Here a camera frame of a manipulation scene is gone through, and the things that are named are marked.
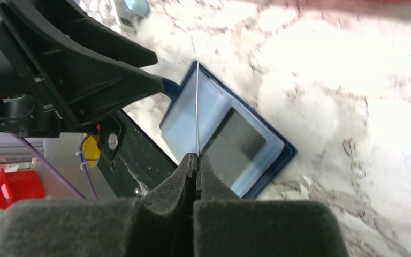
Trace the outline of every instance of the card holder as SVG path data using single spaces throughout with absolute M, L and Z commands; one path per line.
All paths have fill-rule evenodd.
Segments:
M 198 61 L 192 62 L 189 70 L 187 71 L 180 85 L 177 85 L 175 82 L 169 79 L 162 78 L 163 93 L 167 95 L 172 101 L 170 106 L 168 107 L 165 116 L 162 119 L 162 122 L 160 123 L 162 136 L 164 137 L 164 140 L 166 141 L 167 145 L 171 148 L 171 150 L 173 150 L 173 153 L 176 156 L 176 158 L 181 158 L 188 152 L 196 152 L 194 150 L 196 147 L 196 139 L 193 138 L 193 134 L 195 131 L 192 131 L 192 126 L 188 127 L 188 124 L 191 125 L 191 119 L 194 119 L 194 116 L 188 118 L 183 117 L 182 124 L 184 124 L 184 126 L 180 127 L 179 125 L 177 125 L 176 128 L 184 129 L 184 131 L 177 131 L 175 129 L 173 130 L 173 122 L 170 121 L 173 118 L 170 115 L 173 114 L 174 119 L 178 119 L 177 117 L 179 115 L 186 115 L 185 113 L 188 112 L 184 110 L 190 108 L 189 112 L 192 112 L 191 106 L 186 106 L 184 103 L 181 103 L 181 101 L 185 101 L 184 99 L 186 98 L 181 96 L 182 93 L 185 93 L 188 94 L 188 97 L 190 97 L 192 92 L 188 91 L 192 91 L 192 85 L 188 87 L 187 84 L 192 83 L 191 81 L 193 76 L 199 76 L 199 74 L 197 73 L 198 67 L 199 71 L 201 72 L 201 76 L 208 79 L 211 83 L 214 83 L 214 86 L 218 88 L 218 92 L 220 92 L 220 94 L 223 94 L 225 98 L 228 100 L 227 102 L 224 101 L 222 99 L 223 97 L 218 97 L 219 94 L 216 94 L 216 92 L 212 94 L 210 93 L 210 90 L 201 88 L 202 85 L 199 85 L 200 93 L 203 92 L 203 94 L 209 94 L 211 95 L 211 97 L 216 97 L 216 99 L 219 99 L 213 102 L 212 105 L 209 101 L 207 107 L 210 106 L 211 108 L 216 108 L 216 106 L 219 105 L 220 107 L 218 108 L 225 108 L 224 106 L 227 106 L 227 104 L 229 103 L 229 106 L 237 107 L 237 109 L 240 110 L 240 112 L 242 112 L 242 114 L 247 119 L 252 120 L 252 124 L 259 129 L 259 132 L 261 132 L 262 134 L 265 133 L 267 135 L 270 135 L 268 138 L 276 139 L 272 141 L 276 142 L 275 145 L 277 145 L 277 149 L 280 149 L 280 151 L 276 152 L 276 155 L 269 161 L 265 160 L 265 168 L 263 168 L 263 170 L 261 170 L 259 173 L 257 173 L 256 170 L 260 167 L 258 165 L 254 166 L 254 170 L 256 172 L 257 177 L 254 177 L 254 174 L 247 174 L 248 176 L 245 177 L 247 181 L 243 181 L 243 183 L 242 181 L 240 181 L 240 186 L 236 187 L 234 184 L 233 187 L 231 187 L 230 185 L 228 185 L 235 192 L 238 191 L 240 193 L 238 194 L 243 199 L 255 199 L 262 192 L 262 190 L 271 182 L 271 180 L 274 179 L 275 176 L 278 175 L 283 170 L 283 168 L 286 167 L 286 165 L 294 158 L 294 156 L 297 153 L 297 149 L 289 141 L 287 141 L 278 131 L 276 131 L 266 120 L 264 120 L 253 108 L 251 108 L 251 106 L 249 106 L 243 99 L 239 98 L 235 93 L 233 93 L 223 82 L 221 82 L 220 79 L 217 78 L 217 76 L 215 76 L 204 65 L 198 63 Z M 176 104 L 184 104 L 181 106 L 185 106 L 185 108 L 179 108 L 179 106 L 176 106 Z M 214 115 L 222 115 L 224 117 L 225 114 L 223 111 L 215 111 Z M 210 128 L 204 128 L 202 133 L 200 133 L 200 135 L 205 135 L 205 139 L 202 143 L 200 143 L 201 149 L 204 147 L 206 148 L 207 146 L 206 141 L 208 141 L 211 137 L 211 134 L 209 132 L 210 130 Z

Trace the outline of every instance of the white countertop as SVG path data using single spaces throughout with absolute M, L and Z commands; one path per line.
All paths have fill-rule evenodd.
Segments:
M 155 51 L 147 71 L 180 82 L 200 60 L 298 148 L 261 200 L 328 204 L 351 256 L 411 256 L 411 5 L 150 0 L 136 35 L 109 1 L 81 6 Z M 126 108 L 165 150 L 168 104 Z

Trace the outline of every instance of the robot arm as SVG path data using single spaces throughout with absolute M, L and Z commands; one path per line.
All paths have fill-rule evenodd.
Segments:
M 139 69 L 154 52 L 88 17 L 73 0 L 0 0 L 0 132 L 58 137 L 162 90 Z

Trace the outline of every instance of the purple cable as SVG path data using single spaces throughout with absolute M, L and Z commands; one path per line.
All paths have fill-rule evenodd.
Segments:
M 33 145 L 31 145 L 31 143 L 29 143 L 24 138 L 17 137 L 13 133 L 10 134 L 14 136 L 18 141 L 20 141 L 45 166 L 45 168 L 47 168 L 51 172 L 51 174 L 53 174 L 57 179 L 59 179 L 59 181 L 62 184 L 64 184 L 64 186 L 66 186 L 72 193 L 74 193 L 76 196 L 80 198 L 86 198 L 83 194 L 81 194 L 81 192 L 79 192 L 78 189 L 76 189 L 76 187 L 72 185 L 72 183 L 70 183 L 70 181 L 68 181 L 64 176 L 62 176 L 62 174 L 60 174 L 60 172 L 56 168 L 54 168 L 54 166 L 51 165 L 51 163 L 49 163 L 48 160 L 45 159 L 45 157 L 43 157 L 43 155 L 39 153 L 39 151 L 37 151 L 37 149 L 35 149 Z
M 97 196 L 97 192 L 95 192 L 95 188 L 94 188 L 94 184 L 92 184 L 92 180 L 90 180 L 90 176 L 89 176 L 89 171 L 87 171 L 86 168 L 86 158 L 84 158 L 84 152 L 82 151 L 82 146 L 84 145 L 84 143 L 86 142 L 86 140 L 90 138 L 90 135 L 85 136 L 84 138 L 82 138 L 81 143 L 79 145 L 79 159 L 81 160 L 81 170 L 84 171 L 84 174 L 86 175 L 87 178 L 87 184 L 89 185 L 89 189 L 90 192 L 92 193 L 92 195 L 95 197 L 95 199 L 98 198 Z
M 25 162 L 31 162 L 31 161 L 32 161 L 32 158 L 8 160 L 8 161 L 5 161 L 5 162 L 0 162 L 0 165 L 1 164 L 25 163 Z

